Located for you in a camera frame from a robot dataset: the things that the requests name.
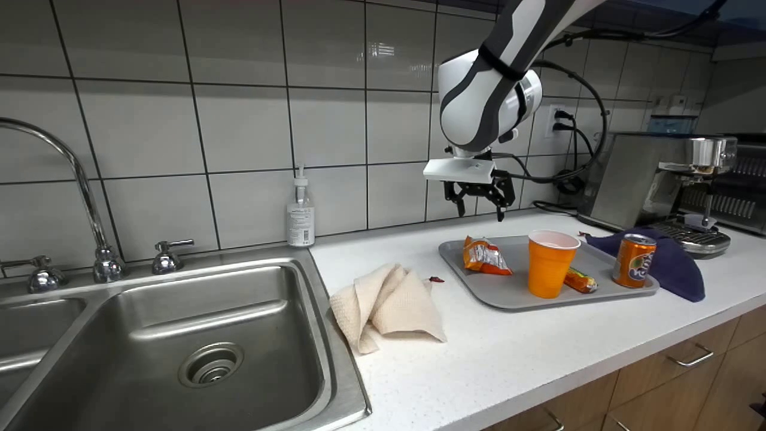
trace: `orange cup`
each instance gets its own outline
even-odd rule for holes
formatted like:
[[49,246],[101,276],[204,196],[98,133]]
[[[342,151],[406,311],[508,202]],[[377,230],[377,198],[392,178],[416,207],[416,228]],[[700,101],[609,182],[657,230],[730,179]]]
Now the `orange cup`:
[[579,245],[579,238],[557,230],[529,236],[529,292],[545,299],[557,298]]

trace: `cabinet drawer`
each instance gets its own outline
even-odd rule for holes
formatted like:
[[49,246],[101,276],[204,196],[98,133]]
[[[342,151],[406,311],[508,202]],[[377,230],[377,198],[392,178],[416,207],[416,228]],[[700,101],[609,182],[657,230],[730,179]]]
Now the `cabinet drawer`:
[[552,428],[602,428],[618,376],[603,376],[550,403],[526,409],[493,431],[552,431]]
[[721,362],[721,358],[714,358],[670,383],[610,409],[603,431],[694,431]]
[[727,350],[733,333],[734,321],[622,368],[610,406],[622,406],[714,358],[721,358]]
[[757,335],[766,333],[766,306],[749,311],[740,318],[733,348],[743,345],[746,340],[755,340]]

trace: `espresso machine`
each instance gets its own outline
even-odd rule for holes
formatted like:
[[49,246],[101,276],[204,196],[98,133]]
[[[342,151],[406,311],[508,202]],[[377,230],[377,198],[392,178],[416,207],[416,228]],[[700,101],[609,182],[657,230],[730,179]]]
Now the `espresso machine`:
[[[733,136],[612,135],[602,172],[591,175],[586,221],[628,230],[651,228],[675,238],[692,256],[718,256],[730,238],[714,218],[715,178],[734,169]],[[702,192],[702,210],[681,208],[681,194]]]

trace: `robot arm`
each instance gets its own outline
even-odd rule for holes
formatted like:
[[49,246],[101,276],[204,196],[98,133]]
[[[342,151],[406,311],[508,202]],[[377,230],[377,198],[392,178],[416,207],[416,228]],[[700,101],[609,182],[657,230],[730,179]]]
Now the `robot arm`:
[[529,68],[545,43],[602,2],[509,0],[481,48],[438,68],[440,130],[452,157],[432,161],[423,175],[446,182],[460,215],[463,196],[476,194],[491,198],[502,221],[514,198],[513,182],[484,153],[496,141],[509,141],[518,125],[539,109],[544,87]]

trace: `faucet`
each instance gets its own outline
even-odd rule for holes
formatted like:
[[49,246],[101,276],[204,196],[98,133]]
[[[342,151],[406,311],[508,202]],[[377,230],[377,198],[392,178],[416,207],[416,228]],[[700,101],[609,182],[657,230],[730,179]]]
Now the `faucet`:
[[50,133],[35,128],[35,125],[21,122],[21,121],[0,118],[0,130],[14,130],[21,135],[31,135],[39,141],[44,141],[46,147],[55,148],[63,159],[68,159],[68,163],[76,178],[76,188],[78,188],[82,202],[87,203],[88,224],[93,230],[93,243],[96,243],[93,280],[96,282],[118,280],[123,273],[120,254],[116,252],[116,246],[107,243],[107,238],[104,233],[87,170],[82,169],[76,157],[73,153],[73,148],[68,143],[63,143],[63,140],[53,136]]

